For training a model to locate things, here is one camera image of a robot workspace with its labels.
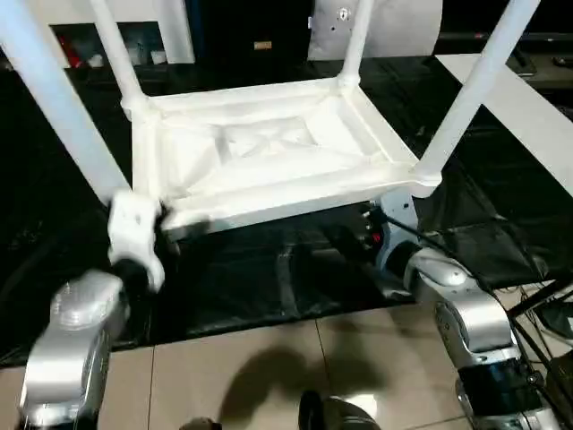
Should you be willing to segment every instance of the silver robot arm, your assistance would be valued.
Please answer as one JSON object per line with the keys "label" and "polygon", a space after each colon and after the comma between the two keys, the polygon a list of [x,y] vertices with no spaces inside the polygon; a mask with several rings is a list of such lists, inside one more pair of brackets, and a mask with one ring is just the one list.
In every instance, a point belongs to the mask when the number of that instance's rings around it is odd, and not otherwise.
{"label": "silver robot arm", "polygon": [[20,428],[96,428],[111,347],[130,297],[157,292],[164,272],[154,252],[158,202],[132,192],[113,200],[108,271],[88,271],[54,296],[50,321],[33,346],[21,391]]}
{"label": "silver robot arm", "polygon": [[458,370],[458,398],[478,430],[559,430],[553,411],[528,379],[509,318],[459,262],[405,242],[387,261],[419,303],[433,306]]}

